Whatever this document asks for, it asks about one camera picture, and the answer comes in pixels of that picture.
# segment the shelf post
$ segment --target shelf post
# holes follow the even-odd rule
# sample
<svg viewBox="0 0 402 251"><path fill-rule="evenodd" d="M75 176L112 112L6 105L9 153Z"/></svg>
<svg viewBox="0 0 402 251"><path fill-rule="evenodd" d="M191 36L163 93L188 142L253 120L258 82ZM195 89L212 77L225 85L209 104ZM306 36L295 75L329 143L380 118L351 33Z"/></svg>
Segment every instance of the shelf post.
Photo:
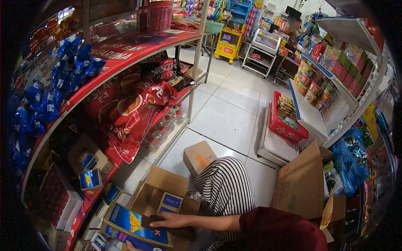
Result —
<svg viewBox="0 0 402 251"><path fill-rule="evenodd" d="M84 28L84 41L85 44L91 44L91 37L89 35L89 0L84 0L84 8L82 12L82 26Z"/></svg>
<svg viewBox="0 0 402 251"><path fill-rule="evenodd" d="M195 56L194 56L194 65L193 65L193 79L197 81L197 69L198 69L198 61L200 59L200 53L201 53L201 47L202 47L202 41L204 37L204 30L205 30L205 23L207 20L207 13L208 13L208 7L209 7L209 2L210 0L205 0L202 6L202 15L201 15L201 20L200 20L200 27L198 30L198 33L201 34L201 37L197 40L197 46L195 48ZM191 123L191 111L193 109L193 98L194 98L194 88L191 88L190 91L190 98L189 98L189 109L188 109L188 118L189 118L189 123Z"/></svg>

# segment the white wall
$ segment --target white wall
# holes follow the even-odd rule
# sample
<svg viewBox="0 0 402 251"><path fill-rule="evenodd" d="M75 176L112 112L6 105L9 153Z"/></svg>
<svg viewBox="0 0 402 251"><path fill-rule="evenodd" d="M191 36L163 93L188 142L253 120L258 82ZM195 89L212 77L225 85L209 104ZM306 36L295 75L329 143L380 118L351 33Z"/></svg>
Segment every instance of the white wall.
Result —
<svg viewBox="0 0 402 251"><path fill-rule="evenodd" d="M322 1L324 1L324 4L321 7L321 12L326 13L329 16L336 16L336 11L334 10L334 8L332 8L325 0L307 0L307 2L305 2L304 5L301 6L299 10L301 12L300 18L302 22L304 22L304 19L306 18L307 15L310 15L314 12L318 12L320 2ZM268 6L268 3L276 5L275 14L273 16L278 16L280 15L281 12L286 11L287 6L290 6L297 10L300 0L264 0L265 6Z"/></svg>

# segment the red plastic basket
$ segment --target red plastic basket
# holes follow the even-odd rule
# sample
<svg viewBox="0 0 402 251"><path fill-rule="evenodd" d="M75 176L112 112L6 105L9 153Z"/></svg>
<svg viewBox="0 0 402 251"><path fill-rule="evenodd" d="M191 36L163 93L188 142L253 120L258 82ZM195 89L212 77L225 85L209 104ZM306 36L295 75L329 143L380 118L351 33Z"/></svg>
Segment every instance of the red plastic basket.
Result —
<svg viewBox="0 0 402 251"><path fill-rule="evenodd" d="M277 102L278 98L281 96L280 92L274 92L274 99L271 103L271 118L269 123L269 129L274 133L278 134L282 138L289 140L292 143L298 143L302 139L308 138L307 130L297 122L297 126L300 131L293 129L291 126L281 121L277 117Z"/></svg>

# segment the cardboard box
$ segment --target cardboard box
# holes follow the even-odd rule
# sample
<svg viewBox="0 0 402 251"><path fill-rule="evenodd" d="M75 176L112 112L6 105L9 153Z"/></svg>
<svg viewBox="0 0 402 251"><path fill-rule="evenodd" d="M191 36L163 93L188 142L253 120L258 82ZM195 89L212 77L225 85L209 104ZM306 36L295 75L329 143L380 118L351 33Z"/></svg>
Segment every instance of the cardboard box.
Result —
<svg viewBox="0 0 402 251"><path fill-rule="evenodd" d="M56 227L51 224L51 232L49 233L49 238L47 240L50 249L53 251L64 251L69 234L69 232L57 230Z"/></svg>
<svg viewBox="0 0 402 251"><path fill-rule="evenodd" d="M332 158L331 151L314 141L277 172L271 207L306 219L321 218L324 209L323 166ZM334 199L332 213L331 222L345 216L345 197Z"/></svg>
<svg viewBox="0 0 402 251"><path fill-rule="evenodd" d="M184 148L183 161L193 176L198 176L215 159L217 157L206 141Z"/></svg>
<svg viewBox="0 0 402 251"><path fill-rule="evenodd" d="M193 78L193 69L194 69L194 66L191 67L190 69L188 69L184 74L189 78ZM202 74L202 72L203 71L200 68L197 68L197 76L193 79L197 80L198 77L200 77L200 75Z"/></svg>
<svg viewBox="0 0 402 251"><path fill-rule="evenodd" d="M81 153L85 150L88 150L95 156L97 161L94 168L100 170L102 180L106 179L107 175L113 169L113 165L109 162L106 155L103 154L99 147L92 141L91 137L86 134L82 134L79 137L77 142L73 145L73 147L71 147L67 154L68 162L70 163L76 175L79 177L80 174L85 171L85 169L82 167L82 164L79 162Z"/></svg>
<svg viewBox="0 0 402 251"><path fill-rule="evenodd" d="M140 182L133 195L129 208L137 214L150 216L156 214L164 192L184 197L187 191L188 180L156 166L151 166L146 183ZM197 214L200 203L190 198L184 198L181 214ZM186 251L189 241L172 236L173 250Z"/></svg>

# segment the yellow display stand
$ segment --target yellow display stand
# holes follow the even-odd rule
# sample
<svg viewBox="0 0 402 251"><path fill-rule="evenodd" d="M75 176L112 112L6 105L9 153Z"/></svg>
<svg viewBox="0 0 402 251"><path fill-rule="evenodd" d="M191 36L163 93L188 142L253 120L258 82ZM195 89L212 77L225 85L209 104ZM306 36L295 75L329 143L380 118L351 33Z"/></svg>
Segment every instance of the yellow display stand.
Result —
<svg viewBox="0 0 402 251"><path fill-rule="evenodd" d="M240 46L242 45L244 25L241 31L237 31L228 27L224 27L222 32L219 34L219 40L216 45L215 57L219 56L226 57L229 59L229 63L232 64L233 60L237 57L240 51ZM222 41L222 34L229 33L232 34L231 43Z"/></svg>

